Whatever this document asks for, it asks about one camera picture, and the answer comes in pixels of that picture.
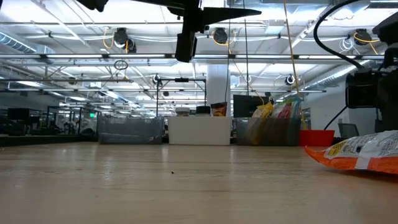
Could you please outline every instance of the red container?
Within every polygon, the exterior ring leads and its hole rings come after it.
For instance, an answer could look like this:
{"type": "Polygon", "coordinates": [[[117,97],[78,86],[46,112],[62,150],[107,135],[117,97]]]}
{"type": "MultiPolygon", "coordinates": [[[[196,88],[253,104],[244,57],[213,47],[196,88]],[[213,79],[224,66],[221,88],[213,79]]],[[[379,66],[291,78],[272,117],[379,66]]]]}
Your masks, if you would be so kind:
{"type": "Polygon", "coordinates": [[[334,130],[300,130],[300,146],[329,147],[334,137],[334,130]]]}

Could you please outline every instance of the wooden table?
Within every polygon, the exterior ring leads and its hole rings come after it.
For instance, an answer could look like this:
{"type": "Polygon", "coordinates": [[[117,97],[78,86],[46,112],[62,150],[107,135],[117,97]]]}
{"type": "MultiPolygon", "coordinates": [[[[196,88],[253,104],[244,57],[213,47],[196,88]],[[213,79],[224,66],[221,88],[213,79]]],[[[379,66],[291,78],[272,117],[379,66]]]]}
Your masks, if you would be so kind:
{"type": "Polygon", "coordinates": [[[397,223],[397,178],[299,147],[0,148],[1,223],[397,223]]]}

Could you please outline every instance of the computer monitor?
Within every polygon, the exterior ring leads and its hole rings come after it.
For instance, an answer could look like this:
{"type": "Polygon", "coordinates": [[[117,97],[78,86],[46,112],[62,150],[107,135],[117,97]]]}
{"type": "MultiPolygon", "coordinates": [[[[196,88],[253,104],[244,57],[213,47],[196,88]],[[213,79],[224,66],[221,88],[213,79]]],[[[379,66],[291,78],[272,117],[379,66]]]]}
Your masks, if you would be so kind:
{"type": "MultiPolygon", "coordinates": [[[[268,103],[269,98],[261,97],[264,104],[268,103]]],[[[262,105],[262,101],[258,96],[234,95],[234,118],[251,118],[258,106],[262,105]]]]}

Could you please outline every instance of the orange snack bag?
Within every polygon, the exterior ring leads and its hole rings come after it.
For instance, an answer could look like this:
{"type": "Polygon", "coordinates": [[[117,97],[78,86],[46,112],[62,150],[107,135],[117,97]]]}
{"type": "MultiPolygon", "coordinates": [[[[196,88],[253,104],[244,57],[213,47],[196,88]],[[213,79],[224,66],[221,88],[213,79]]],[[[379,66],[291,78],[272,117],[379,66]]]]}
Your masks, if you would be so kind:
{"type": "Polygon", "coordinates": [[[398,131],[353,137],[324,151],[305,147],[305,152],[323,165],[336,169],[398,174],[398,131]]]}

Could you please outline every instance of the white pillar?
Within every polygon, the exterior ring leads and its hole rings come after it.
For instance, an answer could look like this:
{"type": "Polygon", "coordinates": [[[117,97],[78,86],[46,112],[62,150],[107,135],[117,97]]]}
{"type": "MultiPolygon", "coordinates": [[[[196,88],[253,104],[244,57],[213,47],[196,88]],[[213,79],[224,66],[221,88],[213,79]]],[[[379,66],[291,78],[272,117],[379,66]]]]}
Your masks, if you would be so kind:
{"type": "Polygon", "coordinates": [[[231,116],[231,87],[228,65],[207,65],[207,102],[227,102],[227,116],[231,116]]]}

